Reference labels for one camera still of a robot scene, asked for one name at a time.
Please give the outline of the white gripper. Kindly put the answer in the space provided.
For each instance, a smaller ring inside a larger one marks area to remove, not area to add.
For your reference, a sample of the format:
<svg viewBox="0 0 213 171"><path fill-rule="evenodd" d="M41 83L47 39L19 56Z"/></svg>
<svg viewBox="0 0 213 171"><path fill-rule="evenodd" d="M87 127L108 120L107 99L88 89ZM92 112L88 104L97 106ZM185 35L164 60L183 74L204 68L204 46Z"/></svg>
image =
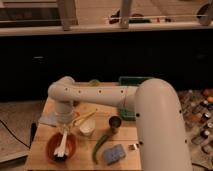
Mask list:
<svg viewBox="0 0 213 171"><path fill-rule="evenodd" d="M56 113L56 125L58 131L63 134L65 131L70 132L72 127L72 122L75 118L75 114L73 112L70 113Z"/></svg>

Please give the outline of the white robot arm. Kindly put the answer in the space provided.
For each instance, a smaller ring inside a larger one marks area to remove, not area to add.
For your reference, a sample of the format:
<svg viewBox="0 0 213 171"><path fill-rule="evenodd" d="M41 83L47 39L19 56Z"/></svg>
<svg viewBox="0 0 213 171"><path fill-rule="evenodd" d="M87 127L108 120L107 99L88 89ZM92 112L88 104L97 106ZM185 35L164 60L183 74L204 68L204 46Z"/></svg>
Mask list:
<svg viewBox="0 0 213 171"><path fill-rule="evenodd" d="M181 104L175 89L152 78L138 86L81 86L63 77L48 88L59 115L69 114L74 101L132 111L136 118L144 171L193 171Z"/></svg>

